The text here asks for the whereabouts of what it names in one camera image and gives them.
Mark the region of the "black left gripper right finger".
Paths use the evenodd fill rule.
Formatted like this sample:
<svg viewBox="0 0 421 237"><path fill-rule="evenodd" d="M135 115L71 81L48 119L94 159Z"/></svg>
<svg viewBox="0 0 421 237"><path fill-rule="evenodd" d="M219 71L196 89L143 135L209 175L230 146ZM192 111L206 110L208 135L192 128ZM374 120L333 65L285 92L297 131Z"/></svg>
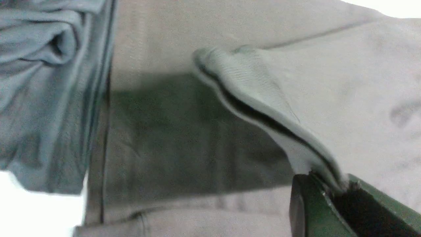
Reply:
<svg viewBox="0 0 421 237"><path fill-rule="evenodd" d="M419 237L420 214L373 185L350 175L346 190L325 184L328 204L338 220L328 237Z"/></svg>

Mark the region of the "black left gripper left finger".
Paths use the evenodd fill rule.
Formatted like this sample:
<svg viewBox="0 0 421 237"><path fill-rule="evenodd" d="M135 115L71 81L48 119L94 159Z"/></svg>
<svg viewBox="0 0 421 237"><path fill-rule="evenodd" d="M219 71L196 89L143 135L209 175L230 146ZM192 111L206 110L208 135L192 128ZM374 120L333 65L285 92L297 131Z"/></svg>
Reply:
<svg viewBox="0 0 421 237"><path fill-rule="evenodd" d="M293 177L289 204L293 237L356 237L338 213L322 182L313 174Z"/></svg>

